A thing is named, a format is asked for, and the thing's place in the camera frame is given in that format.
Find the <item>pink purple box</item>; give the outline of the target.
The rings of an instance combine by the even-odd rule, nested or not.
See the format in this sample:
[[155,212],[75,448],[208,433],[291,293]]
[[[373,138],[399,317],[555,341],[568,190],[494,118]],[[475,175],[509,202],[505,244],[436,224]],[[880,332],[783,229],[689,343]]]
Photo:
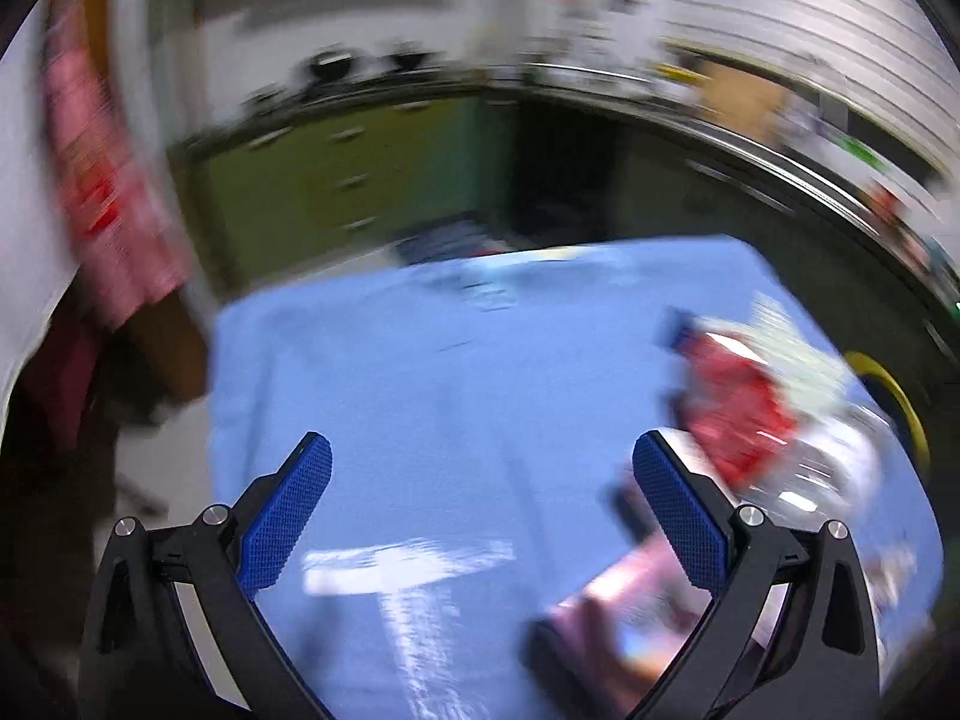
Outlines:
[[628,717],[709,601],[654,533],[532,622],[524,665],[562,717]]

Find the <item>red snack wrapper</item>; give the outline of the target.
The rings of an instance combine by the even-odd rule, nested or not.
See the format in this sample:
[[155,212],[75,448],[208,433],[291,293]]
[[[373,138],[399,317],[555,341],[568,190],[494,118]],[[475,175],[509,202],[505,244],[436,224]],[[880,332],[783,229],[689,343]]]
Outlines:
[[679,421],[729,488],[775,463],[799,422],[768,362],[742,333],[684,323],[670,348],[685,359]]

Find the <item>yellow-rimmed trash bin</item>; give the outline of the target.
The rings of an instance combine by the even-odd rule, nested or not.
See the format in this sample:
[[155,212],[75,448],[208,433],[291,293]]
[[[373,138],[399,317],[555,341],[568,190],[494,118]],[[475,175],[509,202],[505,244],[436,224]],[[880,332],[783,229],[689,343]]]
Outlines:
[[914,409],[907,392],[896,382],[896,378],[871,356],[864,355],[861,351],[846,351],[843,358],[857,380],[862,383],[862,387],[866,388],[875,403],[892,420],[896,437],[910,457],[921,481],[926,483],[931,472],[931,449],[918,411]]

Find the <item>green kitchen cabinets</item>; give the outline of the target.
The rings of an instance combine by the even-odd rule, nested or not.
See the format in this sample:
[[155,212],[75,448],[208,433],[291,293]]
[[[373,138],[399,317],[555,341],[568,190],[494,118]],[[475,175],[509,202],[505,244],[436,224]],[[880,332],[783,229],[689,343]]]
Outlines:
[[179,200],[213,293],[482,215],[483,98],[355,107],[184,156]]

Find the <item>light blue tablecloth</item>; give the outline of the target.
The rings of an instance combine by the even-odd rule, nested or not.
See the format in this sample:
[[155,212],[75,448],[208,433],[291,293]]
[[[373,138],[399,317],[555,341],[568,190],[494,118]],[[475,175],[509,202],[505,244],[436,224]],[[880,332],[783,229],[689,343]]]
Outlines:
[[235,500],[308,433],[332,479],[257,598],[340,718],[622,718],[640,684],[554,670],[535,624],[636,541],[615,497],[664,426],[677,312],[775,301],[758,252],[667,238],[313,278],[228,305],[213,335],[213,491]]

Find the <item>red checkered apron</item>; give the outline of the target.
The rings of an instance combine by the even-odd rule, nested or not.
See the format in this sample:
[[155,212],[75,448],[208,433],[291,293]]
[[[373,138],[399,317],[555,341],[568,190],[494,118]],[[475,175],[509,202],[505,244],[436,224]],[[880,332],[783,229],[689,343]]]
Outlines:
[[187,283],[189,257],[94,65],[83,0],[52,0],[44,49],[57,200],[94,310],[119,328]]

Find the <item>white hanging cloth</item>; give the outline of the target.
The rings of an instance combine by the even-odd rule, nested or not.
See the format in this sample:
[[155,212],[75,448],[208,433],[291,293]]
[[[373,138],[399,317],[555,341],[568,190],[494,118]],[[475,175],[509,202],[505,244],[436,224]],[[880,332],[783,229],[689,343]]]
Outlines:
[[0,333],[2,401],[43,343],[75,278],[44,140],[39,60],[46,4],[37,2],[2,57],[0,130]]

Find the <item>white window blind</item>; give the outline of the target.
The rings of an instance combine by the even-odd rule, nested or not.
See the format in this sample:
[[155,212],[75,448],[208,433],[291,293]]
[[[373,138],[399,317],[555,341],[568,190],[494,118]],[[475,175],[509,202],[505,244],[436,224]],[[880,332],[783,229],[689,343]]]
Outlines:
[[935,171],[958,166],[958,68],[916,0],[667,0],[664,29],[814,85],[911,148]]

